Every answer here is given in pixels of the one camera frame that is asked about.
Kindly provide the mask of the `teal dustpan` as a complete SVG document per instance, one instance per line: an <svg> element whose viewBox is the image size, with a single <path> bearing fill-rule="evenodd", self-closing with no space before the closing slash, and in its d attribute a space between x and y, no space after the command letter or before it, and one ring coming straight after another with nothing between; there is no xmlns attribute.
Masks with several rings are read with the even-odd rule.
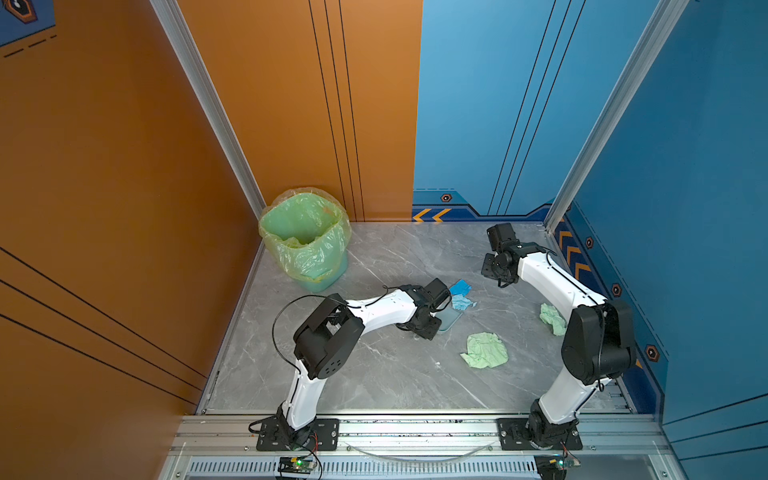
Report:
<svg viewBox="0 0 768 480"><path fill-rule="evenodd" d="M442 333L448 331L459 320L464 312L465 311L454 310L450 301L445 309L436 314L436 317L441 320L439 332Z"/></svg>

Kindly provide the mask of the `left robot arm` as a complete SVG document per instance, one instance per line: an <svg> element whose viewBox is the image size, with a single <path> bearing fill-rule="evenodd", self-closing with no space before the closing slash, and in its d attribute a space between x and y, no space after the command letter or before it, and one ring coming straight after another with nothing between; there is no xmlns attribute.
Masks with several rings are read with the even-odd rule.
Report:
<svg viewBox="0 0 768 480"><path fill-rule="evenodd" d="M293 335L295 373L276 412L278 431L287 443L300 446L313 437L311 425L326 380L344 366L363 335L396 326L431 340L442 324L437 314L450 304L449 288L439 279L425 286L387 287L372 299L324 296Z"/></svg>

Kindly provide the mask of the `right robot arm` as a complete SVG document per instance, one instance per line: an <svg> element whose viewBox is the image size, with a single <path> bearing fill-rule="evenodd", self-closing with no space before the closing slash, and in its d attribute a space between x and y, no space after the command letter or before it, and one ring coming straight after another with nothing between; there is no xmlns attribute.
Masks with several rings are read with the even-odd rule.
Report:
<svg viewBox="0 0 768 480"><path fill-rule="evenodd" d="M566 321L563 369L535 400L527 420L529 441L558 448L576 432L590 398L636 363L631 308L588 289L536 243L502 241L485 256L482 274L504 288L519 281L536 288Z"/></svg>

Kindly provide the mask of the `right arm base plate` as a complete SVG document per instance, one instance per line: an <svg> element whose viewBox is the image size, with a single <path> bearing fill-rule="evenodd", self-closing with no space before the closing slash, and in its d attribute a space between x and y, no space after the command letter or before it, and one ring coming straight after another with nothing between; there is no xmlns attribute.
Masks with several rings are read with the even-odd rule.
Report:
<svg viewBox="0 0 768 480"><path fill-rule="evenodd" d="M583 449L578 421L550 424L546 419L499 418L496 427L504 451Z"/></svg>

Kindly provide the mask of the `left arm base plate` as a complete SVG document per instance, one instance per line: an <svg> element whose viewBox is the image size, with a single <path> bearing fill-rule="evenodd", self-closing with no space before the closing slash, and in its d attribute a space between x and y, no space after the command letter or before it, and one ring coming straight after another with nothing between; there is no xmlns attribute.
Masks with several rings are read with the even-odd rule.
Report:
<svg viewBox="0 0 768 480"><path fill-rule="evenodd" d="M340 422L336 418L319 418L296 431L276 417L264 419L258 426L254 433L258 451L331 452L338 448Z"/></svg>

